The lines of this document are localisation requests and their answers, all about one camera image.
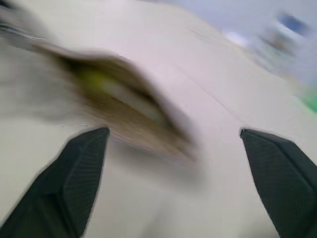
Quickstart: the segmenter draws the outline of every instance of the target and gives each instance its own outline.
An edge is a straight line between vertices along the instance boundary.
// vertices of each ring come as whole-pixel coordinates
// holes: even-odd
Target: white wall
[[[265,29],[274,17],[285,11],[300,18],[317,31],[316,0],[165,0],[178,4],[211,25],[232,30],[249,39]],[[316,34],[312,34],[299,52],[294,73],[303,80],[317,78]]]

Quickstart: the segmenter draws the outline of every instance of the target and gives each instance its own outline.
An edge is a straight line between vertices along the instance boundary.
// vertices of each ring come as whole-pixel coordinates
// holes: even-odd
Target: beige surface
[[[258,68],[219,32],[180,8],[128,0],[23,4],[63,46],[112,51],[134,61],[199,131],[199,178],[110,141],[86,237],[275,236],[238,133],[242,126],[270,130],[317,158],[316,116],[291,96],[285,80]],[[2,119],[0,189],[8,192],[0,198],[1,220],[36,171],[80,130],[60,123]],[[44,146],[30,149],[35,143]]]

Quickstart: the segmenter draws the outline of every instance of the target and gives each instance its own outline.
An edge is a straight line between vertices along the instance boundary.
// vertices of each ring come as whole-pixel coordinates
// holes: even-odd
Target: textured black plastic
[[[98,191],[108,135],[108,128],[98,128],[71,139],[34,180],[0,237],[81,237]]]
[[[317,167],[292,141],[252,129],[241,130],[240,136],[280,237],[306,237],[317,221]]]

